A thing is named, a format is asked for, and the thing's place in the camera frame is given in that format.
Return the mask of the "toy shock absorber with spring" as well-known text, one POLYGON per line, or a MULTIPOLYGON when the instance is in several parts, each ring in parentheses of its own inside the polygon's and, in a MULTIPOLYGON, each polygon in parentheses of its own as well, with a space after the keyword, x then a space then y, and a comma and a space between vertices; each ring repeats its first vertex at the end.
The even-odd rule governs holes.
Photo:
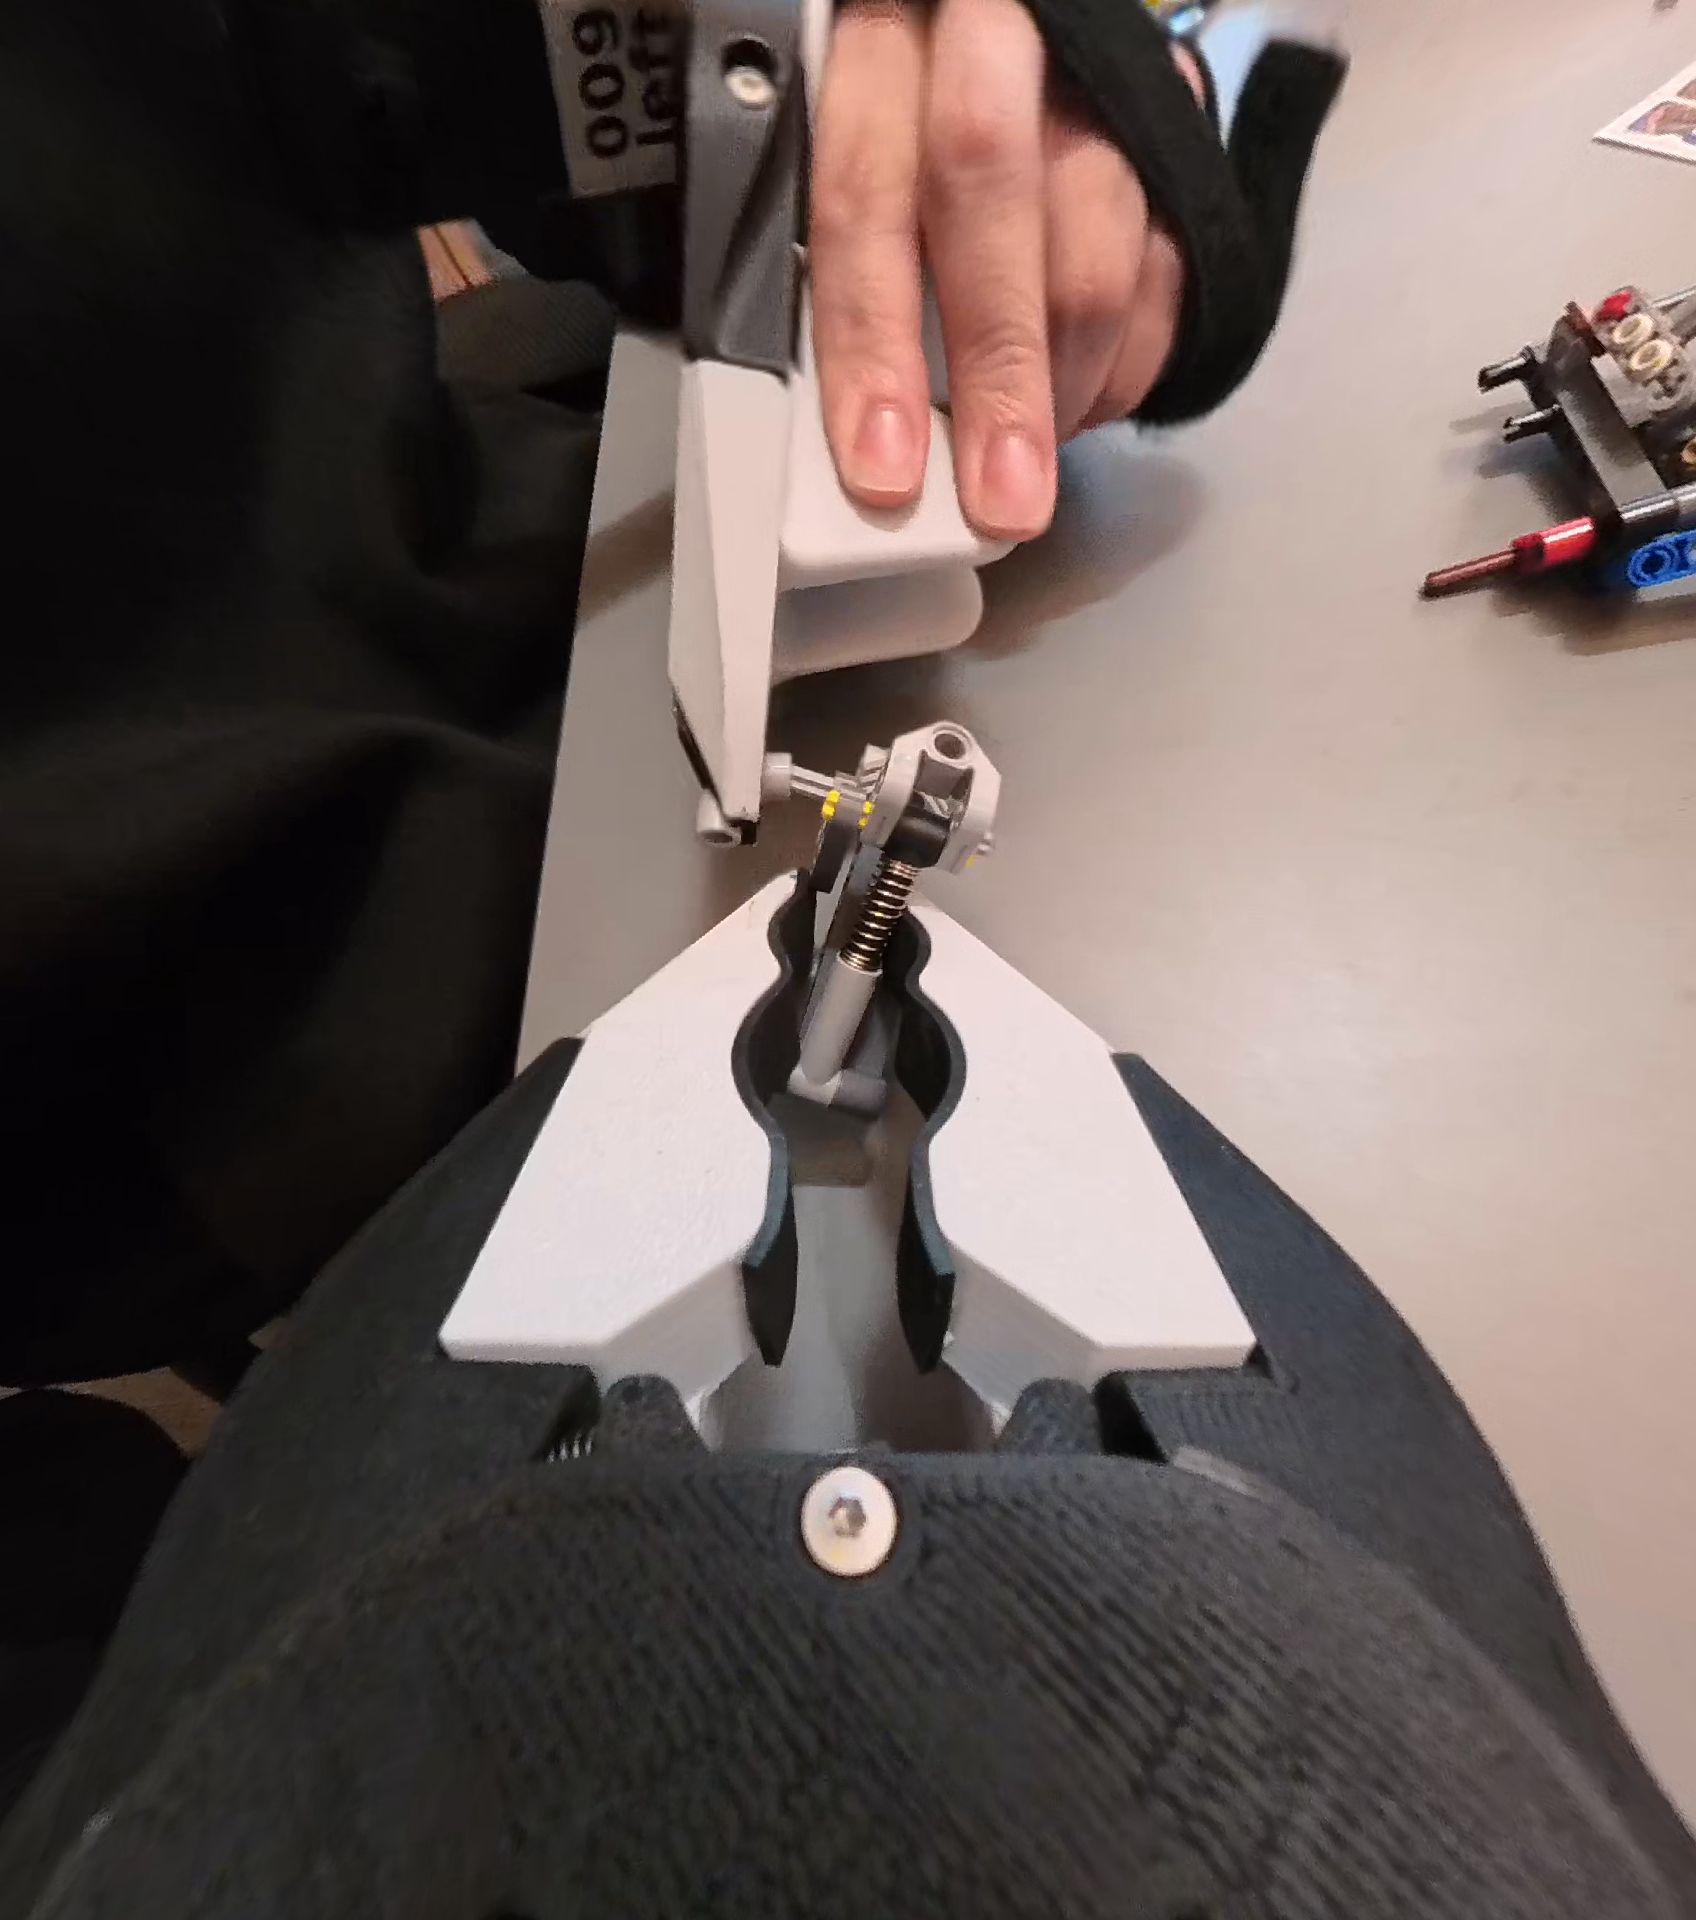
POLYGON ((829 918, 819 925, 812 986, 799 1027, 786 1090, 819 1109, 863 1120, 888 1101, 893 1021, 878 1012, 884 960, 922 870, 866 849, 844 868, 829 918))

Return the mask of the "person's black sweater torso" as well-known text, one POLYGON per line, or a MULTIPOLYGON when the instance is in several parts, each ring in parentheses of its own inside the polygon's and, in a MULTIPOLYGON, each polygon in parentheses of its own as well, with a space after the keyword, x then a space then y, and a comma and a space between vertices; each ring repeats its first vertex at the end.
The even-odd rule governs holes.
POLYGON ((507 1086, 597 420, 535 5, 0 5, 0 1387, 277 1316, 507 1086))

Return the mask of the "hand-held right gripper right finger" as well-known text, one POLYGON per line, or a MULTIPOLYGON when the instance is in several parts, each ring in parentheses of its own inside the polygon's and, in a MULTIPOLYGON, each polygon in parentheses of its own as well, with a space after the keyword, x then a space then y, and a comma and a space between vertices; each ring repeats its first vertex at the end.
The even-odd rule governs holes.
POLYGON ((1257 1335, 1101 1035, 948 913, 893 941, 922 1374, 1238 1374, 1257 1335))

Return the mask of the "toy car chassis assembly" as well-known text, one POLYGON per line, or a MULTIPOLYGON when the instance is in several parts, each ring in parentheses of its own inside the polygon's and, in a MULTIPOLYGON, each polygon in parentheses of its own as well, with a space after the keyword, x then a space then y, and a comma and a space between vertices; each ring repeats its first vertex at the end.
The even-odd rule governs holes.
POLYGON ((1696 283, 1568 302, 1538 344, 1490 363, 1477 385, 1521 390, 1526 409, 1503 423, 1503 444, 1549 444, 1579 508, 1432 571, 1424 601, 1557 573, 1632 597, 1696 580, 1696 283))

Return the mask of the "curved grey toy piece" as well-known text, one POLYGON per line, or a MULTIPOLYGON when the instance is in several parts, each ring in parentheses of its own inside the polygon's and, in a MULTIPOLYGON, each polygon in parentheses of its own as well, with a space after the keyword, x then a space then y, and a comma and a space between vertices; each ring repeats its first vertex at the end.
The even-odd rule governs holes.
POLYGON ((705 784, 695 809, 695 838, 706 849, 752 847, 769 809, 788 803, 827 805, 840 793, 840 781, 806 768, 786 753, 769 753, 761 768, 761 794, 755 813, 738 813, 705 784))

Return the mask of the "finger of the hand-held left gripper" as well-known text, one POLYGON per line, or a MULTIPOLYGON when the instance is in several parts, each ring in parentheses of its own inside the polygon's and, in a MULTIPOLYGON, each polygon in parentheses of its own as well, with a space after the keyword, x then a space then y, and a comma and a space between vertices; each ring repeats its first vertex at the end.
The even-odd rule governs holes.
POLYGON ((761 827, 792 407, 774 372, 692 358, 678 383, 668 686, 700 797, 695 834, 761 827))

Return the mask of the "person's left hand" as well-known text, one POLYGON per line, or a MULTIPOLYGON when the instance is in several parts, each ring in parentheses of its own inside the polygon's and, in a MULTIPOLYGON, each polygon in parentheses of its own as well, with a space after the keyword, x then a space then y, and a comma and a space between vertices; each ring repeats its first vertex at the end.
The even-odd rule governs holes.
POLYGON ((844 492, 926 484, 938 311, 970 528, 1053 523, 1058 450, 1164 374, 1186 269, 1116 141, 1053 77, 1014 3, 844 5, 812 135, 812 354, 844 492))

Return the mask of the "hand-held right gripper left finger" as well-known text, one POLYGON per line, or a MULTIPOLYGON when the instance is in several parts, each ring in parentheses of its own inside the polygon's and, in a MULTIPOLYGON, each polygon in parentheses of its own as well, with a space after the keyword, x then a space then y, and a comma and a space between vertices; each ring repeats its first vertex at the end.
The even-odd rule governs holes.
POLYGON ((459 1363, 734 1374, 788 1357, 788 993, 777 876, 584 1032, 439 1344, 459 1363))

